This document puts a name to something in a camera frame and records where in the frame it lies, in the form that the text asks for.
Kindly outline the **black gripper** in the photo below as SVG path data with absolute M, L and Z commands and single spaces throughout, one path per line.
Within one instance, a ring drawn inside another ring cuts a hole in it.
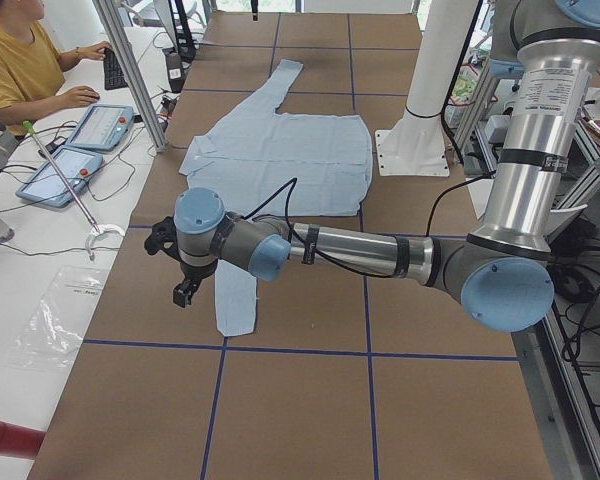
M 150 256 L 162 251 L 179 263 L 180 269 L 187 279 L 173 288 L 173 303 L 181 308 L 186 308 L 191 304 L 202 280 L 215 273 L 215 261 L 202 266 L 192 266 L 181 258 L 176 227 L 171 216 L 165 217 L 151 227 L 151 233 L 144 241 L 144 249 Z

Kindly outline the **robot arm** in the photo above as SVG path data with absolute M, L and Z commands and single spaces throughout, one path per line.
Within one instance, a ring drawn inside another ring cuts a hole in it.
M 382 206 L 433 219 L 451 191 L 440 129 L 459 44 L 458 11 L 458 3 L 431 8 L 404 115 L 389 130 L 370 133 L 357 116 L 279 113 L 302 69 L 284 60 L 261 88 L 194 138 L 180 168 L 187 190 L 144 245 L 180 264 L 177 305 L 190 303 L 219 261 L 254 284 L 276 279 L 298 257 L 367 277 L 415 280 L 498 331 L 519 331 L 545 316 L 554 299 L 546 239 L 572 216 L 553 202 L 600 66 L 600 1 L 496 4 L 491 69 L 521 83 L 473 231 L 406 238 L 315 223 L 318 216 L 376 213 Z

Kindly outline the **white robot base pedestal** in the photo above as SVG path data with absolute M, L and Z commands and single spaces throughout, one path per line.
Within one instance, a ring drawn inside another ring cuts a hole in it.
M 431 3 L 404 114 L 392 129 L 375 132 L 382 176 L 449 175 L 443 109 L 479 10 L 474 0 Z

